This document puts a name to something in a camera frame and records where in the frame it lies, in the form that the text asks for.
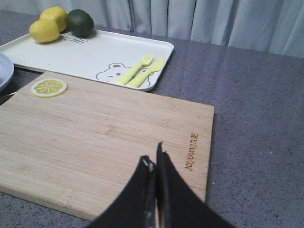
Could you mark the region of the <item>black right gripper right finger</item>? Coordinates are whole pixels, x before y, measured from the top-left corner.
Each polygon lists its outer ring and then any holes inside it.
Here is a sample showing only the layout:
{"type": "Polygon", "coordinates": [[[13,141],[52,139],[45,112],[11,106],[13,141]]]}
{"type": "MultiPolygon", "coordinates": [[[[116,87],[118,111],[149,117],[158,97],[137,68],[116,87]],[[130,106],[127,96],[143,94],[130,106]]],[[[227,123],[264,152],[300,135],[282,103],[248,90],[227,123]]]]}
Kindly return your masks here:
{"type": "Polygon", "coordinates": [[[161,142],[156,151],[156,197],[161,228],[233,227],[190,189],[161,142]]]}

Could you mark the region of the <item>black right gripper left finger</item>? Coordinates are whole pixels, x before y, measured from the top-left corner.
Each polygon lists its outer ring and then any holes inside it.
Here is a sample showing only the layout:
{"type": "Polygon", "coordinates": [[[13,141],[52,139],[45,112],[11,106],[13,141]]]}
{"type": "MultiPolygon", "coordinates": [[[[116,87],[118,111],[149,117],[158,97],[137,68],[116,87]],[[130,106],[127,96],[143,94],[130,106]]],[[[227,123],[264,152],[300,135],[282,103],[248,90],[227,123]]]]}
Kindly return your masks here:
{"type": "Polygon", "coordinates": [[[154,228],[156,205],[155,165],[141,156],[125,188],[89,228],[154,228]]]}

